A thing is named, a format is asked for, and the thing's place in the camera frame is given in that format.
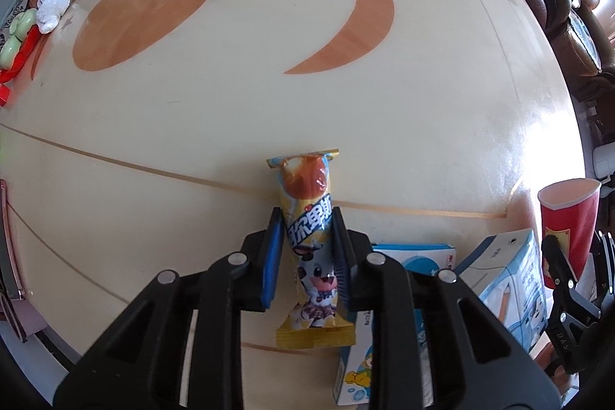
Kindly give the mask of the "blue white milk carton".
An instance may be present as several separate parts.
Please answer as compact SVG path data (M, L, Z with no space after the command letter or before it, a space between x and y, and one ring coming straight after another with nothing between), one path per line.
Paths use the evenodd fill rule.
M455 272L526 351L537 344L547 324L547 302L532 229L486 237Z

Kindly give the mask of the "yellow snack wrapper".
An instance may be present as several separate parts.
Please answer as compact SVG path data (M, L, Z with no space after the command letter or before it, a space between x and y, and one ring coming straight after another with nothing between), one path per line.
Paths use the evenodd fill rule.
M338 312L338 277L332 257L331 160L337 149L267 160L277 171L287 241L294 256L297 304L276 331L283 350L348 347L352 322Z

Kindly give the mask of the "red paper cup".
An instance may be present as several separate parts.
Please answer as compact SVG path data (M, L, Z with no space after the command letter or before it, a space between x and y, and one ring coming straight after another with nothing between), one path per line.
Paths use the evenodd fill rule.
M597 220L602 184L589 178L569 179L538 192L542 236L558 238L575 279L583 275Z

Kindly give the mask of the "blue white medicine box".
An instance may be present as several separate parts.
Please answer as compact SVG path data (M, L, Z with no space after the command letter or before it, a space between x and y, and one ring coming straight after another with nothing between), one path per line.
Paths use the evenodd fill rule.
M441 269L453 269L457 262L457 250L450 244L374 244L373 251L398 261L408 272L425 276L437 276ZM422 370L422 405L427 407L434 402L429 349L422 312L414 306L413 313ZM373 363L381 361L384 352L382 343L374 341L384 332L382 318L375 316L373 310L359 311L351 317L356 327L356 343L343 347L340 352L332 394L339 407L358 406L368 409L375 387Z

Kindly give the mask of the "green white toy on red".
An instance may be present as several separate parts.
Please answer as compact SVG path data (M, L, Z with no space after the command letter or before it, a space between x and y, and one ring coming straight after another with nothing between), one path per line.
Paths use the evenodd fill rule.
M10 97L8 83L22 70L41 38L37 23L38 9L18 13L9 25L8 39L1 48L1 106Z

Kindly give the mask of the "small white plastic bag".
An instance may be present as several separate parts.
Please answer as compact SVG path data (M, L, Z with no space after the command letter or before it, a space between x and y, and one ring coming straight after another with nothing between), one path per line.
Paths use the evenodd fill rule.
M71 0L37 0L38 30L41 34L52 32L69 8Z

